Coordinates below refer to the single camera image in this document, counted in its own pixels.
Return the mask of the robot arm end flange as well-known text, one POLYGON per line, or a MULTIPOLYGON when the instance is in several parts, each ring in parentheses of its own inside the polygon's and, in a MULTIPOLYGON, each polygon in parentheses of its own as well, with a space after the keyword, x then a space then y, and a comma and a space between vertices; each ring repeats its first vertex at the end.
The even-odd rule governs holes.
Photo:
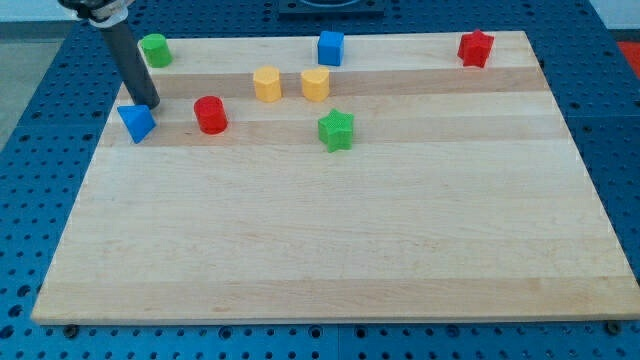
POLYGON ((135 0, 57 0, 74 19, 88 20, 98 28, 108 28, 127 19, 135 0))

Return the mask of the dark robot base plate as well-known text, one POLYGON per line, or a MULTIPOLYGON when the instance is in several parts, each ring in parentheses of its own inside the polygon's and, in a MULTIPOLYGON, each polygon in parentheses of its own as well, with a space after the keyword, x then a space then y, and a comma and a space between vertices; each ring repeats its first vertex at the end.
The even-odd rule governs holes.
POLYGON ((278 17, 383 15, 387 0, 280 0, 278 17))

